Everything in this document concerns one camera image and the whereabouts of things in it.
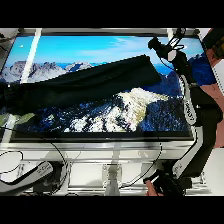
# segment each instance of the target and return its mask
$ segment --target blue sky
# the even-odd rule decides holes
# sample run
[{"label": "blue sky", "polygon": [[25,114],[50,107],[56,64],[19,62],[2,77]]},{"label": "blue sky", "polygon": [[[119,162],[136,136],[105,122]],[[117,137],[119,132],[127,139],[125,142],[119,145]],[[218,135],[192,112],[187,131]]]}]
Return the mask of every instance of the blue sky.
[{"label": "blue sky", "polygon": [[[153,64],[160,64],[155,51],[147,47],[151,39],[133,36],[42,36],[34,63],[113,62],[146,54]],[[159,37],[159,40],[164,44],[168,42],[167,37]],[[17,37],[6,65],[26,61],[32,41],[33,37]],[[180,44],[187,47],[183,51],[188,58],[203,52],[197,39],[184,38]]]}]

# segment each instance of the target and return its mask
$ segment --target screen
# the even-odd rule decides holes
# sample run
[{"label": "screen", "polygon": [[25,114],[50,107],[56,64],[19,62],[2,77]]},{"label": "screen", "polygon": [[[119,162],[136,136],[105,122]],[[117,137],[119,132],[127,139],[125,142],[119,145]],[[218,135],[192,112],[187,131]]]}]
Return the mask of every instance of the screen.
[{"label": "screen", "polygon": [[[116,132],[135,133],[135,136],[157,133],[154,136],[189,137],[179,78],[161,62],[154,50],[148,49],[151,39],[145,36],[41,36],[28,83],[144,54],[150,57],[162,81],[153,86],[127,89],[98,101],[82,102],[67,108],[45,108],[24,116],[15,115],[16,129],[65,135]],[[169,41],[167,37],[158,39],[162,44]],[[2,69],[1,82],[19,85],[33,40],[33,36],[16,38]],[[194,73],[201,77],[208,72],[210,66],[199,39],[183,38],[180,44],[184,45],[182,51],[186,53]],[[164,59],[163,62],[173,68],[171,63]],[[4,108],[1,108],[0,116],[0,125],[4,125],[9,114],[4,114]]]}]

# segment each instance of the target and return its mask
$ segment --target black cloth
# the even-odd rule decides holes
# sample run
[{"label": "black cloth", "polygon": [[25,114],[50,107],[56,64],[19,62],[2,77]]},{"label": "black cloth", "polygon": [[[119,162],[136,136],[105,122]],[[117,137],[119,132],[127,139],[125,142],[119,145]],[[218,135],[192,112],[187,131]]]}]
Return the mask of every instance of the black cloth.
[{"label": "black cloth", "polygon": [[1,86],[6,108],[26,114],[47,107],[67,107],[124,90],[153,85],[161,78],[146,55],[104,64],[37,83]]}]

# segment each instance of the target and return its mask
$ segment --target television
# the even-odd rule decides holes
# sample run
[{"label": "television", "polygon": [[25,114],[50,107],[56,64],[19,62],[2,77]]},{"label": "television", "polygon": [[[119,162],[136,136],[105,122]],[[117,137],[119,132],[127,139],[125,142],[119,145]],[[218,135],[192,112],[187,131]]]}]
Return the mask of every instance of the television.
[{"label": "television", "polygon": [[[34,40],[18,35],[0,73],[0,82],[20,85]],[[113,96],[82,102],[66,108],[49,107],[16,117],[11,142],[108,142],[193,140],[183,112],[183,88],[177,74],[148,49],[153,36],[146,34],[42,35],[32,61],[28,83],[44,82],[70,72],[147,55],[162,81],[152,86],[127,89]],[[168,37],[159,36],[168,43]],[[203,46],[197,37],[183,38],[179,44],[194,74],[212,73]],[[9,114],[0,109],[0,125]]]}]

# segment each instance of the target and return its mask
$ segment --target black border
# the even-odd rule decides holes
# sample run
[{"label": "black border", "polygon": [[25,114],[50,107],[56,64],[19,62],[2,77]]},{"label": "black border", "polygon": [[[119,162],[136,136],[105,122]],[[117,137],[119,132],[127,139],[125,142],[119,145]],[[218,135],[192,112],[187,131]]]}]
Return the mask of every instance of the black border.
[{"label": "black border", "polygon": [[[35,36],[33,33],[17,34],[17,37]],[[53,32],[53,33],[42,33],[41,36],[136,36],[136,37],[167,37],[166,34],[155,34],[155,33],[115,33],[115,32]],[[203,51],[205,47],[197,35],[186,35],[185,38],[198,39],[201,43]],[[6,60],[2,66],[4,68],[8,56],[12,50],[14,42],[8,52]],[[3,136],[4,130],[0,130],[0,135]],[[191,141],[193,140],[193,134],[189,132],[87,132],[87,133],[31,133],[26,132],[24,134],[13,132],[10,142],[11,143],[38,143],[43,142],[65,142],[65,143],[78,143],[78,142],[155,142],[155,141]]]}]

